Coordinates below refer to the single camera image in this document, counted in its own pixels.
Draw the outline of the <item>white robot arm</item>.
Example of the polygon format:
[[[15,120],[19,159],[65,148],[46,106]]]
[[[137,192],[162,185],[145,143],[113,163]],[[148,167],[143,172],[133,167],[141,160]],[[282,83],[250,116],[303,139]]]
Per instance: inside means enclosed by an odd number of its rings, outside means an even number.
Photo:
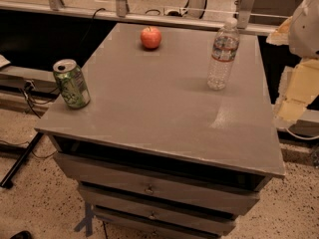
[[[319,0],[303,0],[266,42],[288,45],[301,58],[293,69],[284,70],[275,103],[277,119],[296,122],[319,96]]]

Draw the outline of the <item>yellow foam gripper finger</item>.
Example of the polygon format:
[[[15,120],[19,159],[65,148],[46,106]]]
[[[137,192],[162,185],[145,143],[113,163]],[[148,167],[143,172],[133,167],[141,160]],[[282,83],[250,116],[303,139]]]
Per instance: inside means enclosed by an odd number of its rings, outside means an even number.
[[[274,32],[268,35],[266,42],[275,46],[288,45],[288,34],[291,22],[292,18],[287,18]]]
[[[281,75],[274,113],[278,120],[297,121],[319,96],[319,60],[302,59]]]

